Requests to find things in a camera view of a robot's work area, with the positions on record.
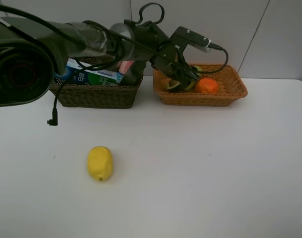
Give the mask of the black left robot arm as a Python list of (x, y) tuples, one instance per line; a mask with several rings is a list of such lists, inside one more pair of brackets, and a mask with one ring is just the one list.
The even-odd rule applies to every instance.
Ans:
[(0, 21), (0, 107), (33, 102), (42, 97), (62, 75), (67, 61), (78, 57), (110, 55), (105, 67), (131, 60), (123, 85), (132, 85), (142, 75), (147, 62), (183, 87), (199, 75), (177, 48), (153, 22), (131, 20), (104, 29), (93, 21), (54, 23), (6, 17)]

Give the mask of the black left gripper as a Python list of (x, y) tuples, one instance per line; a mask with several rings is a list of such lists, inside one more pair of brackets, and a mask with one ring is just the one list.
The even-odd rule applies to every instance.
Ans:
[(189, 66), (183, 56), (187, 43), (188, 41), (182, 37), (150, 38), (150, 48), (162, 55), (162, 57), (152, 57), (150, 60), (152, 67), (168, 78), (178, 79), (180, 82), (197, 82), (200, 79), (200, 73), (192, 70), (200, 71), (200, 67), (198, 65)]

